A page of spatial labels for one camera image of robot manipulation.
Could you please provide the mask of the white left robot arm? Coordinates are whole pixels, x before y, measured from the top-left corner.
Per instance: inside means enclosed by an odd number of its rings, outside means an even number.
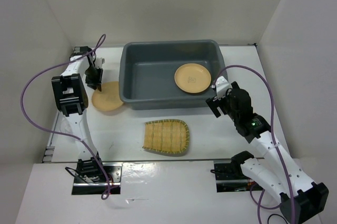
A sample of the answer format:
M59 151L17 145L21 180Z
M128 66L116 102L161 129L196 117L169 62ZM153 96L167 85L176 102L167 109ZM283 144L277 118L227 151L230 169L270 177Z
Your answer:
M93 90L102 90L102 65L104 59L96 61L95 53L88 46L75 47L65 71L52 78L52 88L57 109L70 126L70 134L80 140L76 173L84 182L104 179L105 169L94 146L87 123L89 105L85 84Z

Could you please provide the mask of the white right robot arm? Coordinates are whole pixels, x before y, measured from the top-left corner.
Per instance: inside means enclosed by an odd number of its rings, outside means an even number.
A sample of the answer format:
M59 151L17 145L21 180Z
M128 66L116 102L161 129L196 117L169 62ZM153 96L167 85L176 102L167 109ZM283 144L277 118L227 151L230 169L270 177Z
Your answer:
M254 113L249 93L236 82L219 77L216 91L206 103L216 117L228 115L237 132L265 159L264 167L251 153L243 151L231 159L231 174L254 180L280 205L287 221L304 223L324 210L329 190L309 177L272 135L271 126Z

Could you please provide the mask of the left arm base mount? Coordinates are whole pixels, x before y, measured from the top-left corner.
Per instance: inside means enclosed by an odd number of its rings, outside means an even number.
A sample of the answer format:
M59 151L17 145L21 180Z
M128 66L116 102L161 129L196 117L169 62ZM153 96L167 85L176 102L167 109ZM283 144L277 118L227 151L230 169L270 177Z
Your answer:
M103 163L103 168L111 184L110 195L121 193L122 167L121 162ZM72 195L101 195L107 190L107 182L103 175L89 178L80 175L78 169L65 167L65 170L73 177Z

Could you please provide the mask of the yellow plate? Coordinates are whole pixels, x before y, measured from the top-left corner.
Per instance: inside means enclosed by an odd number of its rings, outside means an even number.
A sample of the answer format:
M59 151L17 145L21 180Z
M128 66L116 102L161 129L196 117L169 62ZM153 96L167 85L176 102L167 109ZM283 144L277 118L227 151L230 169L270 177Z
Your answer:
M204 66L196 63L184 64L174 74L177 87L189 94L204 92L211 85L211 80L210 72Z
M92 95L92 104L98 111L113 111L124 104L120 99L119 82L103 83L101 89L95 90Z

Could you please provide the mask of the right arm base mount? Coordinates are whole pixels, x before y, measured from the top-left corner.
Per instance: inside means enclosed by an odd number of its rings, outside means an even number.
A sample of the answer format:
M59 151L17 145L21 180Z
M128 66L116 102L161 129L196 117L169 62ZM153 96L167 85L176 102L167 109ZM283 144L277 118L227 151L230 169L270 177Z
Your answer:
M217 192L249 191L255 181L235 173L229 160L216 160L210 172L215 177Z

